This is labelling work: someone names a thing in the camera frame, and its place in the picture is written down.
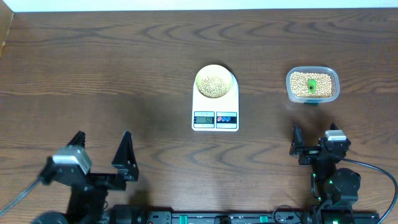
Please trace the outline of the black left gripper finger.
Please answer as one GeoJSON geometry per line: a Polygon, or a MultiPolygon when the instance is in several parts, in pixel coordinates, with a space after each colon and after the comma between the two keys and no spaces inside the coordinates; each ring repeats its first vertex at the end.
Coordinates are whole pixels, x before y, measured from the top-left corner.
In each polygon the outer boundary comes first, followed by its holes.
{"type": "Polygon", "coordinates": [[[116,151],[112,166],[121,174],[138,174],[136,158],[132,145],[132,134],[125,131],[121,143],[116,151]]]}
{"type": "Polygon", "coordinates": [[[85,149],[86,134],[83,131],[78,131],[74,137],[69,141],[67,147],[85,149]]]}

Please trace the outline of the green plastic measuring scoop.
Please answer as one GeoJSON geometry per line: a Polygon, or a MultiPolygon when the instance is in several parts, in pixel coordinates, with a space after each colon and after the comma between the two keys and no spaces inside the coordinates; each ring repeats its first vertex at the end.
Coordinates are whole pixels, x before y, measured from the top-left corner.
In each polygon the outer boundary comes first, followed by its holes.
{"type": "Polygon", "coordinates": [[[308,79],[307,86],[308,86],[308,92],[310,94],[314,94],[317,90],[317,81],[314,79],[308,79]]]}

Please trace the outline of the white digital kitchen scale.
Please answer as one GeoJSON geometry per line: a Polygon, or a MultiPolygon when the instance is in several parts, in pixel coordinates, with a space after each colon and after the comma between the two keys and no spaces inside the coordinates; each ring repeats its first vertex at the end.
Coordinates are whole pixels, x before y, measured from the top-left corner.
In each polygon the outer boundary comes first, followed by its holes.
{"type": "Polygon", "coordinates": [[[199,91],[197,75],[193,84],[192,129],[194,131],[236,132],[239,129],[239,85],[232,73],[229,91],[219,98],[208,98],[199,91]]]}

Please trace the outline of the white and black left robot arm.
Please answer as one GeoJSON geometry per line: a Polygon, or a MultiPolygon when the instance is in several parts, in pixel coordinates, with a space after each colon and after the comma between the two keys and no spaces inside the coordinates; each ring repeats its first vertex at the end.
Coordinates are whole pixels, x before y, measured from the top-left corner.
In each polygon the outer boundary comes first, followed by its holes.
{"type": "Polygon", "coordinates": [[[147,223],[147,215],[140,208],[115,205],[105,209],[110,190],[125,191],[128,182],[138,181],[139,169],[129,131],[124,132],[111,164],[116,173],[93,173],[85,150],[85,133],[77,132],[68,144],[47,158],[39,174],[43,185],[58,182],[71,188],[67,211],[42,213],[32,223],[147,223]]]}

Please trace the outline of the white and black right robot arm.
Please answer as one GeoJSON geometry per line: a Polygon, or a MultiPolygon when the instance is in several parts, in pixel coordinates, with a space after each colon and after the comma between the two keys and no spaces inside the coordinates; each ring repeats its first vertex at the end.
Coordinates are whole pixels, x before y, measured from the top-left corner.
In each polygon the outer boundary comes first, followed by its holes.
{"type": "Polygon", "coordinates": [[[336,167],[351,145],[344,132],[331,124],[316,146],[307,146],[301,129],[292,129],[289,154],[298,156],[300,165],[312,167],[312,194],[319,204],[303,212],[302,223],[354,223],[352,205],[358,201],[361,176],[348,168],[336,167]]]}

